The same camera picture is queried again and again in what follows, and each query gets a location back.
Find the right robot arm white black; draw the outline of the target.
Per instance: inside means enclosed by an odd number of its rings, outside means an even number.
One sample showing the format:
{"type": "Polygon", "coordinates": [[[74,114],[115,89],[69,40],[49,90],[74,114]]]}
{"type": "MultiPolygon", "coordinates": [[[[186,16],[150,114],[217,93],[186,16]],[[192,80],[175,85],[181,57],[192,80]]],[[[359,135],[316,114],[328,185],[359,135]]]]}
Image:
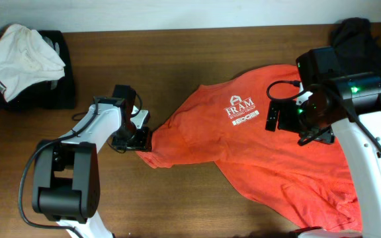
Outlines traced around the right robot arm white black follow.
{"type": "Polygon", "coordinates": [[[331,47],[296,59],[297,95],[271,97],[266,130],[299,135],[298,144],[338,142],[350,168],[362,215],[360,237],[381,237],[381,78],[350,70],[331,47]]]}

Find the orange t-shirt with white logo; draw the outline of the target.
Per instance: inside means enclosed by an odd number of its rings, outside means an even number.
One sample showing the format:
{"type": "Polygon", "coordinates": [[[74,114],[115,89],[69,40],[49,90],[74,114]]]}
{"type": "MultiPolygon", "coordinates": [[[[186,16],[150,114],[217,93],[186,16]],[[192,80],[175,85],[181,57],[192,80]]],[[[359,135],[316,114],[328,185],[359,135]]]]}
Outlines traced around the orange t-shirt with white logo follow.
{"type": "Polygon", "coordinates": [[[299,227],[361,230],[360,205],[338,143],[298,145],[298,135],[267,131],[270,97],[297,93],[293,65],[270,65],[200,86],[156,131],[140,157],[153,168],[215,163],[244,197],[299,227]]]}

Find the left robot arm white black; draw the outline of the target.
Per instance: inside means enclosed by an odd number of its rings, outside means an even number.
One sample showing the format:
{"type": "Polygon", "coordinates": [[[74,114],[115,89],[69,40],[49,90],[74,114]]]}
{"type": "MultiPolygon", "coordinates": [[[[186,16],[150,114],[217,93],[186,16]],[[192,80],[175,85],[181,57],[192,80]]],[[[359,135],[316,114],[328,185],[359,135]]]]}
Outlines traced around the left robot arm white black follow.
{"type": "Polygon", "coordinates": [[[32,209],[52,221],[50,229],[71,237],[114,237],[98,211],[101,188],[98,153],[151,151],[150,113],[135,106],[137,92],[116,85],[112,96],[95,97],[88,112],[68,133],[42,140],[27,167],[34,169],[32,209]]]}

